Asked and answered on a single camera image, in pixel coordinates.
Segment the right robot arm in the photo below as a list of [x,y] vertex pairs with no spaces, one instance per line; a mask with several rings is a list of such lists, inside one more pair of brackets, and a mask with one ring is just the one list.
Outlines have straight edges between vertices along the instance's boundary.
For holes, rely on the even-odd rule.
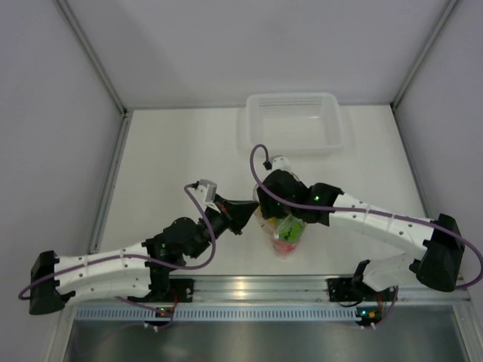
[[420,282],[452,292],[465,250],[457,221],[412,219],[364,203],[325,183],[305,186],[286,170],[275,170],[256,188],[264,219],[293,216],[306,224],[321,224],[358,232],[401,251],[385,259],[361,261],[352,276],[353,293],[370,299],[389,287]]

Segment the green fake apple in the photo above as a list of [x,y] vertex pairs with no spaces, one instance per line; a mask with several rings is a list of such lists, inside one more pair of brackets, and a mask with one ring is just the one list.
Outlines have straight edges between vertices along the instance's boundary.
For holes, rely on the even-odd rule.
[[305,223],[297,218],[277,219],[275,221],[275,239],[288,243],[297,243],[305,230]]

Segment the clear zip top bag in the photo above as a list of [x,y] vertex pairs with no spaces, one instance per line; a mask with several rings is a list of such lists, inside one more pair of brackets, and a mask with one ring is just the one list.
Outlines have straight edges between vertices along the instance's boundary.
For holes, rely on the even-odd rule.
[[[281,199],[295,204],[302,204],[308,195],[308,188],[286,170],[274,170],[263,185]],[[275,254],[285,257],[293,253],[305,230],[305,222],[292,214],[290,206],[275,200],[259,186],[254,189],[254,200],[259,203],[255,216],[262,230],[269,235]]]

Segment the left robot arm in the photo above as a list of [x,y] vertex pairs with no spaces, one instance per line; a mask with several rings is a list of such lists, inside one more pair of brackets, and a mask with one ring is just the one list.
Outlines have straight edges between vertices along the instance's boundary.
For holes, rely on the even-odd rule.
[[19,297],[31,315],[51,314],[80,302],[120,297],[130,303],[158,302],[171,291],[170,273],[194,271],[214,259],[217,239],[240,235],[259,204],[216,197],[199,221],[174,220],[152,238],[119,250],[84,256],[40,253],[30,284]]

